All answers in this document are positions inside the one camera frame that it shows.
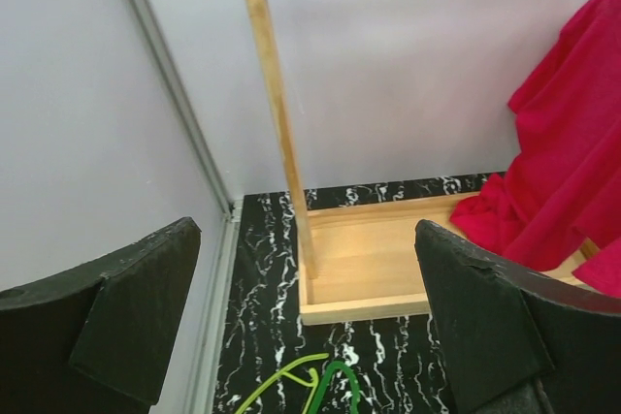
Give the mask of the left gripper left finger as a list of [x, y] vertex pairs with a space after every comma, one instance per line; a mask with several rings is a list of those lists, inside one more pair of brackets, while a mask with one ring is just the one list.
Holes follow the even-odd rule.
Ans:
[[149, 412], [161, 397], [200, 246], [200, 228], [183, 217], [2, 291], [2, 412]]

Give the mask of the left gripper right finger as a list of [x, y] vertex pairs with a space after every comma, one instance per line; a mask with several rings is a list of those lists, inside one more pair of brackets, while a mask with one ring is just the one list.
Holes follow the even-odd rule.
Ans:
[[620, 302], [421, 220], [415, 251], [460, 413], [617, 413]]

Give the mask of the magenta pink shirt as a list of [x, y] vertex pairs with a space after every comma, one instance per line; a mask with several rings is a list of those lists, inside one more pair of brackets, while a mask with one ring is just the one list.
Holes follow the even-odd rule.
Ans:
[[451, 222], [478, 246], [535, 271], [584, 242], [574, 275], [620, 294], [620, 0], [588, 0], [514, 92], [519, 153], [461, 201]]

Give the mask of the dark green hanger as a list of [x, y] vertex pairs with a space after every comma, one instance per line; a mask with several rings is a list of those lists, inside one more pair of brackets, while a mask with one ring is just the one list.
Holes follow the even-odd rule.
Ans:
[[324, 399], [328, 393], [343, 384], [345, 392], [348, 394], [346, 413], [358, 414], [359, 404], [362, 399], [362, 392], [357, 375], [354, 370], [346, 363], [333, 361], [325, 368], [320, 380], [312, 389], [312, 395], [307, 406], [303, 409], [304, 413], [319, 413], [324, 404]]

